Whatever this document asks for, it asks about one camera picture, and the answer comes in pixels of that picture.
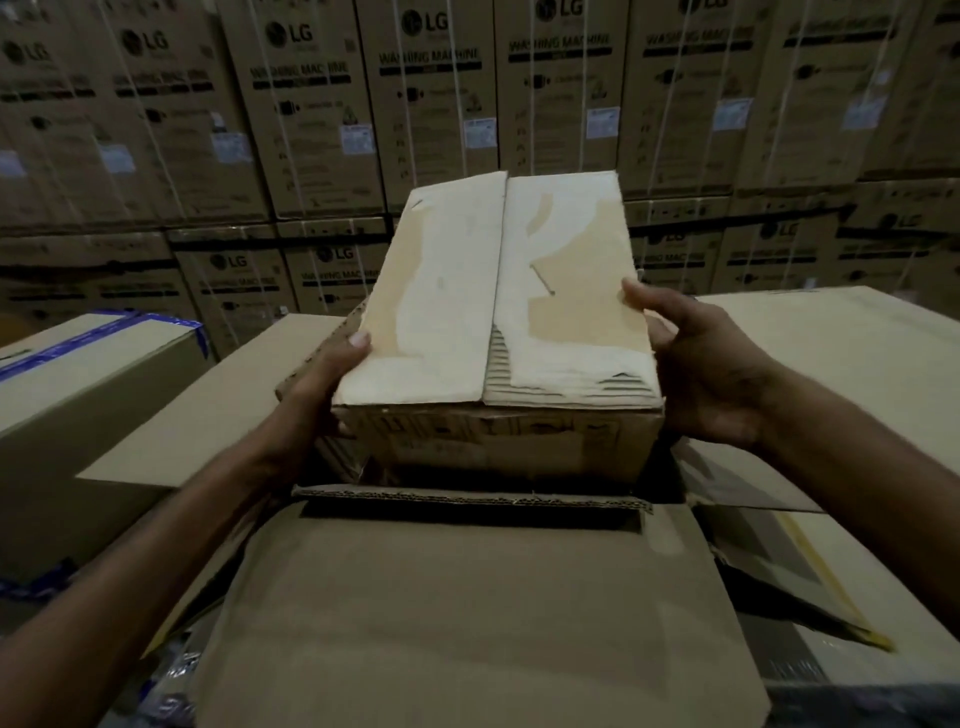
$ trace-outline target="box flap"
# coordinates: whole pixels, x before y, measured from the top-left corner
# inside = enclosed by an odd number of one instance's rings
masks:
[[[155,314],[85,314],[0,349],[0,434],[199,327]]]
[[[248,546],[190,688],[200,725],[764,723],[769,700],[684,506],[657,506],[642,533],[307,507]]]
[[[659,409],[615,172],[507,183],[484,403]]]
[[[506,185],[493,172],[410,193],[364,315],[373,351],[335,403],[480,400]]]
[[[872,288],[704,296],[778,361],[862,407],[960,473],[960,322]],[[819,510],[755,456],[691,440],[691,491],[718,505]]]
[[[276,383],[341,321],[284,316],[197,379],[80,478],[179,488],[274,410]]]

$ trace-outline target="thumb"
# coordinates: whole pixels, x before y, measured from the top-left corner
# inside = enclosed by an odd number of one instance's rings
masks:
[[[630,278],[623,279],[620,284],[623,287],[623,298],[630,308],[657,311],[680,331],[687,333],[696,333],[704,327],[701,304],[680,291],[658,288]]]

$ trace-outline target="person's right hand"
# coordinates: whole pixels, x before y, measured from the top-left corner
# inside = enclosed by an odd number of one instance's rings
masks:
[[[757,346],[725,310],[668,288],[623,280],[624,299],[647,315],[666,398],[664,426],[680,435],[751,449],[763,411],[789,370]]]

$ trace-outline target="open cardboard box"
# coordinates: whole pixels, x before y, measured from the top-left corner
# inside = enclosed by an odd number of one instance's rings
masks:
[[[334,412],[387,467],[634,482],[663,415],[634,275],[613,172],[416,189]]]

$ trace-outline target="cardboard box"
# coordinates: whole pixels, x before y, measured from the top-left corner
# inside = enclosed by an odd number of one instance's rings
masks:
[[[590,508],[363,505],[299,503],[254,536],[189,688],[201,724],[763,724],[769,700],[684,506],[640,528],[620,511],[616,531],[585,526]]]
[[[954,4],[928,0],[868,148],[863,178],[947,177],[960,170],[960,152],[944,143],[960,123],[960,102],[952,92],[957,42]]]
[[[613,172],[422,187],[334,411],[388,467],[633,482],[662,399],[632,272]]]
[[[493,7],[500,169],[613,169],[629,2],[494,0]]]
[[[497,168],[493,0],[357,3],[387,209]]]
[[[960,473],[953,386],[960,322],[872,288],[730,294],[703,299],[725,309],[786,366],[846,397],[906,441]],[[891,388],[890,382],[898,382]],[[783,475],[736,448],[689,441],[677,452],[687,490],[719,505],[820,508]]]
[[[267,219],[226,47],[203,4],[80,3],[71,12],[87,47],[103,49],[107,93],[147,150],[158,217]],[[121,157],[112,163],[124,166]]]
[[[301,313],[346,316],[373,290],[390,247],[384,217],[279,223]]]
[[[382,212],[353,4],[218,6],[277,216]]]
[[[616,164],[624,197],[733,191],[774,5],[634,3]]]
[[[724,231],[710,292],[816,287],[840,225],[836,210],[849,201],[849,192],[733,197],[732,218],[758,220]],[[804,212],[814,216],[792,217]]]
[[[108,52],[109,41],[78,30],[62,2],[13,0],[4,7],[0,106],[7,152],[17,155],[5,153],[4,166],[34,183],[36,206],[42,201],[46,209],[29,213],[27,227],[35,216],[61,230],[152,223],[141,122],[113,97],[104,54],[89,52]]]
[[[159,498],[74,476],[206,371],[198,327],[89,314],[0,350],[0,575],[22,598],[40,598],[27,585],[82,566]]]
[[[710,289],[723,230],[700,231],[727,213],[729,197],[624,203],[637,274],[645,282],[691,296]]]
[[[858,182],[856,210],[837,231],[820,284],[915,290],[912,271],[937,246],[936,231],[951,227],[952,198],[952,180]]]
[[[886,0],[777,4],[737,189],[856,180],[919,5]]]
[[[185,229],[167,238],[220,358],[297,310],[273,225]]]
[[[221,450],[274,411],[274,385],[337,327],[332,316],[291,314],[178,394],[78,475],[83,485],[175,493]],[[252,529],[246,522],[218,550],[158,631],[165,636]]]

